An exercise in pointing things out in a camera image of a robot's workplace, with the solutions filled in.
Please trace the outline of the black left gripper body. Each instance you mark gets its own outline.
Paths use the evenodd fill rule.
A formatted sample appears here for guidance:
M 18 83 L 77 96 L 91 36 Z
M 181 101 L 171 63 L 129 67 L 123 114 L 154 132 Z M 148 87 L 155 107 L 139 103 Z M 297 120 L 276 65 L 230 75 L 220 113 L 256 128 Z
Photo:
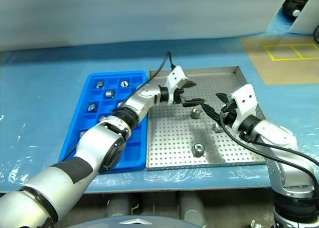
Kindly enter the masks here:
M 173 94 L 173 104 L 184 104 L 185 103 L 185 99 L 183 97 L 183 93 L 184 93 L 184 89 L 183 88 L 177 88 L 174 91 Z

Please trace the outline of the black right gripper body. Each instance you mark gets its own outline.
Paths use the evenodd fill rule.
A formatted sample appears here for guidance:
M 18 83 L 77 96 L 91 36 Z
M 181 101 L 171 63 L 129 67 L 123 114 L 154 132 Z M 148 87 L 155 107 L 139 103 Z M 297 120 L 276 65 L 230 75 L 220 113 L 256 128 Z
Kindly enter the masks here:
M 228 101 L 221 109 L 222 120 L 225 125 L 232 126 L 237 117 L 237 104 L 234 99 Z

